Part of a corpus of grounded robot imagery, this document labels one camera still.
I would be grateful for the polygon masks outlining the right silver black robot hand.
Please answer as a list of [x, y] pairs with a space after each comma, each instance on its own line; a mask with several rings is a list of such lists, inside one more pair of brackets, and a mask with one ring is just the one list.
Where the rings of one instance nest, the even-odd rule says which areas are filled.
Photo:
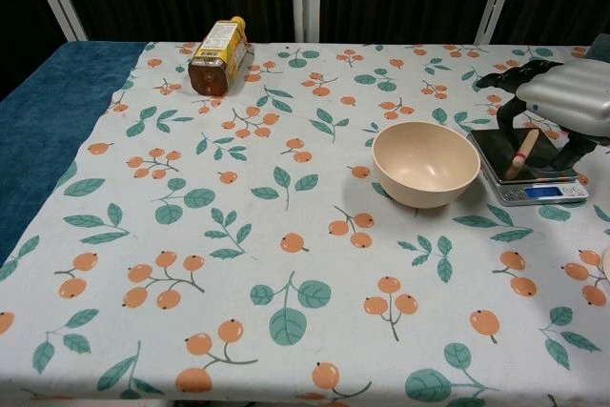
[[573, 167], [598, 145], [610, 145], [610, 63], [581, 58], [567, 63], [532, 60], [482, 76], [480, 89], [499, 88], [514, 97], [497, 112], [498, 129], [513, 152], [520, 147], [514, 119], [532, 112], [557, 124], [568, 141], [545, 166]]

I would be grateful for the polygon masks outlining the small wooden stick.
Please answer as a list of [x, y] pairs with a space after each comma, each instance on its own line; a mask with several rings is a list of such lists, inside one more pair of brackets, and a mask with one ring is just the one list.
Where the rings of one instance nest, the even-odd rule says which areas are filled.
[[526, 134], [523, 142], [520, 144], [520, 146], [517, 150], [517, 153], [514, 155], [508, 170], [505, 173], [505, 178], [507, 180], [511, 180], [511, 179], [515, 178], [520, 173], [520, 171], [523, 169], [528, 156], [530, 155], [531, 151], [533, 150], [533, 148], [538, 140], [538, 137], [539, 137], [538, 129], [530, 130]]

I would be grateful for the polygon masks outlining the small digital kitchen scale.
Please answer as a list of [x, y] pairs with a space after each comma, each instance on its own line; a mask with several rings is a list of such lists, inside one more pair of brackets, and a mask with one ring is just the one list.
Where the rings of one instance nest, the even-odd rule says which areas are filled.
[[557, 171], [550, 160], [559, 153], [541, 133], [518, 173], [509, 174], [517, 151], [499, 130], [475, 130], [468, 139], [478, 150], [485, 178], [504, 206], [577, 204], [588, 198], [572, 169]]

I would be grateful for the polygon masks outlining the dark grey cloth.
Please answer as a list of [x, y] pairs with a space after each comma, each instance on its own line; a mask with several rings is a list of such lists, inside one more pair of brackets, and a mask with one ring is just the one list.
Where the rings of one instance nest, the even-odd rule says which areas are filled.
[[610, 63], [610, 33], [599, 34], [588, 48], [585, 57]]

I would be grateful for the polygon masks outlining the beige bowl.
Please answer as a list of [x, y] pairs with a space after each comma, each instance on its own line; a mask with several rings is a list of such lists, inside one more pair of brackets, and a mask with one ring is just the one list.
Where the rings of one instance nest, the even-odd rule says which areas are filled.
[[403, 122], [380, 131], [372, 156], [385, 193], [415, 209], [449, 204], [480, 170], [479, 153], [468, 139], [430, 122]]

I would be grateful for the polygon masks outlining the floral print tablecloth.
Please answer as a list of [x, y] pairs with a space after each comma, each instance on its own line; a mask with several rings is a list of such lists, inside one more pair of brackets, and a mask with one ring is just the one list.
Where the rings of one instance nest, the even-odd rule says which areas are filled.
[[0, 407], [610, 407], [610, 148], [521, 208], [409, 209], [372, 156], [585, 47], [255, 45], [222, 97], [194, 49], [145, 45], [0, 266]]

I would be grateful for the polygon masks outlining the yellow capped amber bottle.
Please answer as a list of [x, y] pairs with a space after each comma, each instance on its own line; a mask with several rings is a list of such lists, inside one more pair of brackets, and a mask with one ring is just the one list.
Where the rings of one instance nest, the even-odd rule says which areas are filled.
[[192, 88], [201, 95], [223, 96], [234, 83], [248, 45], [240, 16], [216, 21], [188, 65]]

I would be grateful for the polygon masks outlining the blue table cover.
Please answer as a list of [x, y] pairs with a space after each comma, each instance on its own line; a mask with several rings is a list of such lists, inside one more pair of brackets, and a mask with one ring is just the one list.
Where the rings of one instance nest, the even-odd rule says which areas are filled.
[[0, 266], [144, 48], [142, 42], [67, 42], [0, 101]]

